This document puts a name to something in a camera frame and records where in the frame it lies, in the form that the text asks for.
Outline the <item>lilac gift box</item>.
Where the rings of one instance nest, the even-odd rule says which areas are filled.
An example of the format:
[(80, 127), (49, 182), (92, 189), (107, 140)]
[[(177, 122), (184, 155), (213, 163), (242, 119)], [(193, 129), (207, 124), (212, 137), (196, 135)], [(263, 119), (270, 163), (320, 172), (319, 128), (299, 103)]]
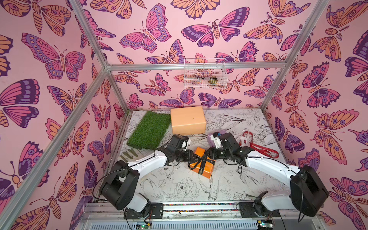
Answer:
[(209, 146), (212, 148), (221, 148), (222, 143), (219, 139), (219, 137), (223, 134), (227, 133), (225, 130), (216, 131), (214, 133), (208, 134), (207, 140), (209, 143)]

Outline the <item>orange gift box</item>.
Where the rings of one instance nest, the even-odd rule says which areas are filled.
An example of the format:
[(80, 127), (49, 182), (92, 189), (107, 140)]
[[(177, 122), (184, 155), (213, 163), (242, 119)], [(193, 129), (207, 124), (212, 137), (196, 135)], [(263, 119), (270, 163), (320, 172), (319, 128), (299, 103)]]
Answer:
[(197, 147), (188, 162), (188, 168), (191, 171), (208, 179), (211, 178), (216, 164), (216, 161), (210, 157), (209, 151), (210, 149), (205, 150), (201, 147)]

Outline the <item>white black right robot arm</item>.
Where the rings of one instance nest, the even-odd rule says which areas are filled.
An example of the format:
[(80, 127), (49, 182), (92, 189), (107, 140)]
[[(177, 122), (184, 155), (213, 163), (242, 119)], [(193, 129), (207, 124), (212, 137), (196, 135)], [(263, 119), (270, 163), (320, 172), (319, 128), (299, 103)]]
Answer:
[(208, 155), (213, 160), (229, 160), (238, 172), (248, 167), (273, 177), (287, 186), (281, 192), (262, 192), (252, 205), (259, 217), (275, 210), (297, 210), (302, 216), (314, 217), (328, 198), (318, 173), (308, 165), (298, 167), (278, 160), (278, 152), (253, 143), (253, 134), (244, 132), (238, 138), (225, 131), (208, 135)]

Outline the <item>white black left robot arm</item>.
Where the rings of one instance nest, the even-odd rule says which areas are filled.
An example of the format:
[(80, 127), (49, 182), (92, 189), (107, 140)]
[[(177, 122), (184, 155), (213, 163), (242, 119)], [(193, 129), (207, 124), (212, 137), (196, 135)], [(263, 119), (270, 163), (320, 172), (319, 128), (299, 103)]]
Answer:
[(174, 161), (189, 162), (194, 154), (188, 149), (190, 143), (188, 136), (174, 134), (167, 143), (140, 160), (129, 163), (117, 161), (103, 178), (100, 194), (117, 210), (129, 209), (143, 217), (147, 216), (151, 212), (151, 202), (136, 191), (139, 180)]

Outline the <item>red satin ribbon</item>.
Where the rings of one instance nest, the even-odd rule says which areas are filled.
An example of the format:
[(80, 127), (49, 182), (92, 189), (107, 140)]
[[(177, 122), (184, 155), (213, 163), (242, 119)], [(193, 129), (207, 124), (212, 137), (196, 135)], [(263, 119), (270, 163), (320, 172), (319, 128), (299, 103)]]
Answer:
[(238, 137), (239, 141), (240, 141), (240, 136), (245, 136), (248, 138), (251, 149), (269, 158), (273, 158), (273, 159), (279, 158), (278, 151), (254, 142), (254, 135), (251, 131), (244, 131), (243, 133), (241, 133)]

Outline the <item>white satin ribbon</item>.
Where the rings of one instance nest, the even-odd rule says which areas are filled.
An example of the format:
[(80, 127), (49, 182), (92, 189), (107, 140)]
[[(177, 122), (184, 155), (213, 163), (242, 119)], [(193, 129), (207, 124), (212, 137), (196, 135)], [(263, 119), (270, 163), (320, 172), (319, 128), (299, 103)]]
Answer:
[(240, 147), (250, 147), (250, 143), (247, 137), (245, 136), (240, 136), (240, 141), (239, 141), (239, 145)]

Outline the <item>black printed ribbon bow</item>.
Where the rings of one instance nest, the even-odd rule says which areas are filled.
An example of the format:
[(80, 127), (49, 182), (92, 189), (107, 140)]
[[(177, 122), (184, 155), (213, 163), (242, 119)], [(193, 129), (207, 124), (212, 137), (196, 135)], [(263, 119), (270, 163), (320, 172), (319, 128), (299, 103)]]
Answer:
[(214, 170), (215, 163), (215, 160), (209, 157), (202, 156), (197, 163), (188, 165), (188, 168), (191, 171), (210, 179)]

